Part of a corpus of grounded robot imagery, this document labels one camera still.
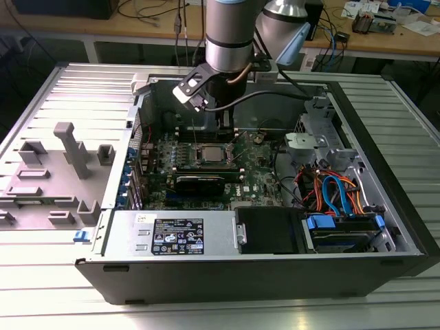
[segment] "wooden table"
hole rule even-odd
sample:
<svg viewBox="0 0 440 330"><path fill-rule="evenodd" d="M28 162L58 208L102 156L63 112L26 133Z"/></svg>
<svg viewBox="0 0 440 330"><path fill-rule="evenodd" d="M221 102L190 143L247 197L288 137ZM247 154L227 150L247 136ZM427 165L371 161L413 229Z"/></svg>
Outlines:
<svg viewBox="0 0 440 330"><path fill-rule="evenodd" d="M159 0L138 1L140 5L144 2L145 6L154 6L162 3ZM436 61L440 56L439 34L426 37L407 30L402 26L397 27L394 35L352 33L352 20L341 19L341 9L334 12L335 16L332 15L335 8L343 6L345 1L326 0L325 2L331 21L338 26L339 30L351 35L345 51L346 56L408 61ZM175 42L173 31L175 11L160 16L158 21L160 27L153 27L137 19L123 17L117 12L108 21L101 21L73 17L20 15L11 4L9 6L20 23L31 31L35 37L82 41L91 63L99 63L99 56L95 48L95 42L98 41L156 45L173 45ZM160 8L145 10L144 13L155 14L176 7L177 0L172 0ZM194 5L187 7L188 39L191 46L196 45L201 38L200 9L199 6ZM128 15L135 15L131 3L126 4L122 11ZM440 9L431 7L427 14L440 16ZM26 33L14 22L8 11L4 8L2 1L0 1L0 34L6 36L26 36ZM315 57L325 52L328 46L329 42L325 38L324 31L319 29L316 32L315 39L304 44L302 52L306 53L306 56L302 64L302 70L310 70Z"/></svg>

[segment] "power connector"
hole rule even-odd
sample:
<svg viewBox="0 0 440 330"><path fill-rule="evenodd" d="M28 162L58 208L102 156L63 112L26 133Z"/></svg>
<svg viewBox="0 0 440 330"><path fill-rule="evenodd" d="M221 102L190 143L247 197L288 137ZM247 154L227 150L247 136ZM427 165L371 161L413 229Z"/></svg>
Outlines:
<svg viewBox="0 0 440 330"><path fill-rule="evenodd" d="M350 34L344 32L337 32L335 34L335 42L340 41L341 43L348 43L350 39Z"/></svg>

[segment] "blue clip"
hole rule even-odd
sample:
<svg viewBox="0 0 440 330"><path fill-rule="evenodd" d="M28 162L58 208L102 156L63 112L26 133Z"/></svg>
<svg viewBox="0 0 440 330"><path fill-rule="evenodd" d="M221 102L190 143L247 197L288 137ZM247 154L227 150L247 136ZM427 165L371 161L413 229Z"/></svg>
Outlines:
<svg viewBox="0 0 440 330"><path fill-rule="evenodd" d="M89 233L85 230L77 230L74 237L74 242L90 242Z"/></svg>
<svg viewBox="0 0 440 330"><path fill-rule="evenodd" d="M123 184L127 184L130 181L130 178L127 177L126 175L121 176L121 182Z"/></svg>
<svg viewBox="0 0 440 330"><path fill-rule="evenodd" d="M119 186L118 193L123 194L123 193L126 193L127 190L128 190L127 186Z"/></svg>
<svg viewBox="0 0 440 330"><path fill-rule="evenodd" d="M377 225L379 226L380 229L385 228L385 221L384 218L382 218L382 215L376 215L374 219L376 220Z"/></svg>
<svg viewBox="0 0 440 330"><path fill-rule="evenodd" d="M126 150L126 154L127 154L127 157L129 157L129 158L134 158L134 157L136 157L136 155L137 155L138 153L136 152L135 149L129 147L129 148Z"/></svg>
<svg viewBox="0 0 440 330"><path fill-rule="evenodd" d="M330 215L316 214L307 218L307 227L309 227L309 230L315 228L336 228L336 224Z"/></svg>
<svg viewBox="0 0 440 330"><path fill-rule="evenodd" d="M330 179L335 180L336 184L338 185L339 191L341 195L341 203L342 203L342 208L344 208L344 213L346 215L348 215L349 217L353 217L353 211L351 210L350 207L350 203L347 201L347 198L345 197L345 188L344 188L344 184L341 182L341 180L339 180L337 177L335 177L334 175L330 175L328 177L326 177L324 179L324 181L322 182L322 196L324 197L324 201L325 203L336 213L336 216L339 217L340 216L340 212L338 210L338 208L336 208L336 206L334 206L328 196L328 192L327 192L327 183L329 182Z"/></svg>
<svg viewBox="0 0 440 330"><path fill-rule="evenodd" d="M131 173L131 167L125 164L125 165L124 165L124 169L122 170L122 172L123 172L124 174L129 174L129 173Z"/></svg>
<svg viewBox="0 0 440 330"><path fill-rule="evenodd" d="M127 203L127 198L125 196L117 196L116 202L125 205Z"/></svg>

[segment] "floor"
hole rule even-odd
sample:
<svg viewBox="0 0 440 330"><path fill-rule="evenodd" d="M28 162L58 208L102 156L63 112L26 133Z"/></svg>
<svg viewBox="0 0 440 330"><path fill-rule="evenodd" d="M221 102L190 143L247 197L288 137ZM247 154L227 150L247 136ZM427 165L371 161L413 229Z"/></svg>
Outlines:
<svg viewBox="0 0 440 330"><path fill-rule="evenodd" d="M33 40L24 40L24 51L14 56L0 58L0 140L17 121L26 105L45 78L51 72L54 64L50 58L35 45ZM87 62L87 55L81 43L77 41L41 40L43 47L58 62ZM145 65L175 65L173 46L145 45L140 47L135 44L99 43L98 50L104 63L111 64L145 64ZM180 63L185 63L184 48L179 49ZM299 56L291 70L299 70L302 56ZM414 63L410 61L392 61L382 67L377 67L377 60L366 58L344 58L340 64L332 67L329 72L360 74L390 75L399 86L413 100L417 99L422 80L425 80L430 68L427 63ZM420 102L419 108L426 117L436 126L440 127L440 113L438 108L438 95L440 84L431 89L428 95Z"/></svg>

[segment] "motherboard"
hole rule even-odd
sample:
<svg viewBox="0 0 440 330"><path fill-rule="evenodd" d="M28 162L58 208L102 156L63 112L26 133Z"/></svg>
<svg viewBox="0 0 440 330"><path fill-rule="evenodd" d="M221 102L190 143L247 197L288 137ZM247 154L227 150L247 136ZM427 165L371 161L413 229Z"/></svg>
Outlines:
<svg viewBox="0 0 440 330"><path fill-rule="evenodd" d="M145 210L234 210L281 206L272 173L272 145L241 132L229 143L181 142L165 133L143 144L141 176Z"/></svg>

